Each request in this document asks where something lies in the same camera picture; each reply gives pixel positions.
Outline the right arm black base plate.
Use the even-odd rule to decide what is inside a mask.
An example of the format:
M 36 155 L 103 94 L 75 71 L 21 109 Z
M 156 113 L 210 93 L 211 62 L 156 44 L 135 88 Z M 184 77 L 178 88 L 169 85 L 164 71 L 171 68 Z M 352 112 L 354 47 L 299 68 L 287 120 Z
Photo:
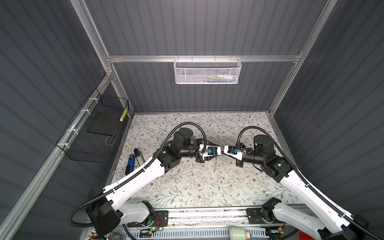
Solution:
M 247 218 L 250 224 L 281 224 L 271 210 L 265 208 L 247 208 Z

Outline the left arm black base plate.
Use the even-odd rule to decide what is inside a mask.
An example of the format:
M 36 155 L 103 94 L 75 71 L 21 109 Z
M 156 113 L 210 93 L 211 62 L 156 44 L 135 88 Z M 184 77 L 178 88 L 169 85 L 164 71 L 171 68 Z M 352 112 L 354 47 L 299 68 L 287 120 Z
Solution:
M 132 222 L 126 225 L 129 228 L 166 227 L 168 225 L 168 219 L 169 211 L 155 211 L 154 214 L 150 214 L 142 223 Z

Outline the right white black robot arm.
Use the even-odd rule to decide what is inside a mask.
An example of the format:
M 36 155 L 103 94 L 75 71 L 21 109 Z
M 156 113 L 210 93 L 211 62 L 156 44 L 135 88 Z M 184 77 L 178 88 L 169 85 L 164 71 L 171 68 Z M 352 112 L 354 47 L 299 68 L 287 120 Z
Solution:
M 254 164 L 257 170 L 293 192 L 314 213 L 307 216 L 277 198 L 270 198 L 260 213 L 266 223 L 287 223 L 315 240 L 380 239 L 368 230 L 369 222 L 363 216 L 354 216 L 338 206 L 307 180 L 264 129 L 245 127 L 236 144 L 226 146 L 224 152 L 237 160 L 237 166 Z

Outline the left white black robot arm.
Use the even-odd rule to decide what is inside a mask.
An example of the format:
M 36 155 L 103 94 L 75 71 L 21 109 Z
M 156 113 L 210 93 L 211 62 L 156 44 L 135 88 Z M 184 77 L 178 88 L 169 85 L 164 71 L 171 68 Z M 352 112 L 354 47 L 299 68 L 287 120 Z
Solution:
M 152 205 L 146 201 L 127 205 L 126 201 L 152 180 L 176 167 L 183 157 L 203 162 L 207 150 L 207 135 L 201 126 L 193 122 L 177 125 L 142 166 L 120 181 L 91 190 L 88 200 L 69 214 L 68 224 L 77 228 L 93 227 L 99 236 L 109 234 L 119 225 L 149 225 L 156 215 Z

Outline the metal perforated ring disc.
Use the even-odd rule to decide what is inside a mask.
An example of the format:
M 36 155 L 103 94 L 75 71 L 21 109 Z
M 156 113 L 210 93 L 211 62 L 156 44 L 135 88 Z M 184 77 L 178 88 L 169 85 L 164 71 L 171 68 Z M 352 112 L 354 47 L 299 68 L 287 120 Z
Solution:
M 216 161 L 215 161 L 215 166 L 214 166 L 214 172 L 216 172 L 216 170 L 217 170 L 220 158 L 216 157 L 215 159 L 216 159 Z

